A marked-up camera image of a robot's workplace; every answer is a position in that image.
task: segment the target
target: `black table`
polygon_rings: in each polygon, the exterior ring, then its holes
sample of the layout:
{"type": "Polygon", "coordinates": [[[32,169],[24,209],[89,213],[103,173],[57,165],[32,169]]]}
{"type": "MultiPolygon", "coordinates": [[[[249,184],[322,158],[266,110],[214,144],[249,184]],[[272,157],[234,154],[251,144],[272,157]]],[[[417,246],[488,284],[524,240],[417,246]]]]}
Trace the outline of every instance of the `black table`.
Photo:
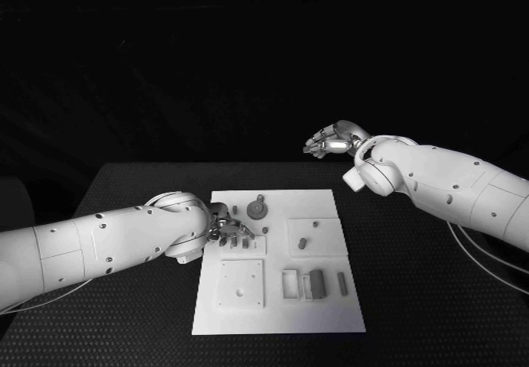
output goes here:
{"type": "Polygon", "coordinates": [[[528,366],[522,295],[479,269],[446,222],[406,195],[349,189],[349,168],[325,161],[109,164],[76,216],[176,190],[210,201],[214,190],[332,189],[365,334],[192,336],[202,261],[181,265],[161,257],[22,313],[0,343],[0,364],[528,366]]]}

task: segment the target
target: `black background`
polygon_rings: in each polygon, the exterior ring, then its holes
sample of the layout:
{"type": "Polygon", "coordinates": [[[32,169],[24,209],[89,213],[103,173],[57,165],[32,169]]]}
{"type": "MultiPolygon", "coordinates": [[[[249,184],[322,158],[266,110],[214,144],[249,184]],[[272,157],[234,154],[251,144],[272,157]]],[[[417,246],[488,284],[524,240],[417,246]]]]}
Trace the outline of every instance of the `black background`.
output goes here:
{"type": "Polygon", "coordinates": [[[339,119],[528,177],[520,11],[4,5],[0,165],[38,222],[73,215],[106,162],[313,161],[339,119]]]}

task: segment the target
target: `dark wall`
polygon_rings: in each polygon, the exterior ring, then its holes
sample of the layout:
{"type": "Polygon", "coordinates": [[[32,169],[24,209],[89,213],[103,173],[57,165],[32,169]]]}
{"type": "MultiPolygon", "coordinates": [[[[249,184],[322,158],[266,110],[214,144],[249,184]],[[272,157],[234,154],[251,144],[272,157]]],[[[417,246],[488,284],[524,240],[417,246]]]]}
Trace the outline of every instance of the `dark wall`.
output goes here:
{"type": "Polygon", "coordinates": [[[396,10],[5,7],[0,167],[38,221],[73,215],[106,162],[315,160],[339,119],[529,177],[525,29],[396,10]]]}

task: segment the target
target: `white robotic arm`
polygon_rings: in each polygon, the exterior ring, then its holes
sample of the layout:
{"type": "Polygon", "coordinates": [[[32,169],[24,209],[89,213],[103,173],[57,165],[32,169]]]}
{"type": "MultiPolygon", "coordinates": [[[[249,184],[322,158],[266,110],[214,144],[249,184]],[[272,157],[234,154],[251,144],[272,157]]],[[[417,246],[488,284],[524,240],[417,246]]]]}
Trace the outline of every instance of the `white robotic arm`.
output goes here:
{"type": "Polygon", "coordinates": [[[529,252],[529,182],[491,163],[401,136],[370,136],[345,120],[309,139],[303,150],[318,158],[328,151],[355,156],[345,174],[355,192],[368,186],[383,196],[404,193],[436,217],[529,252]]]}
{"type": "Polygon", "coordinates": [[[185,264],[208,240],[254,234],[191,193],[166,193],[145,206],[0,233],[0,310],[42,293],[116,273],[166,253],[185,264]]]}

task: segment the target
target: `textured tabletop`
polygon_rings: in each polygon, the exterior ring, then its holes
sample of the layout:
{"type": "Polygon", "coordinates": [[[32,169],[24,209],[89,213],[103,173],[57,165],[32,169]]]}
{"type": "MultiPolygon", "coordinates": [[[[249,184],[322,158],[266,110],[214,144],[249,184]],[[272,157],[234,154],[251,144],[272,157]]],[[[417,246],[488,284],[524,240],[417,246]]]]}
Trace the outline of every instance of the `textured tabletop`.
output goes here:
{"type": "Polygon", "coordinates": [[[528,366],[521,294],[479,269],[446,222],[406,195],[349,189],[349,168],[325,161],[109,164],[76,216],[145,204],[176,190],[208,202],[215,190],[332,189],[365,334],[192,336],[202,260],[181,265],[162,256],[21,313],[0,342],[0,365],[528,366]]]}

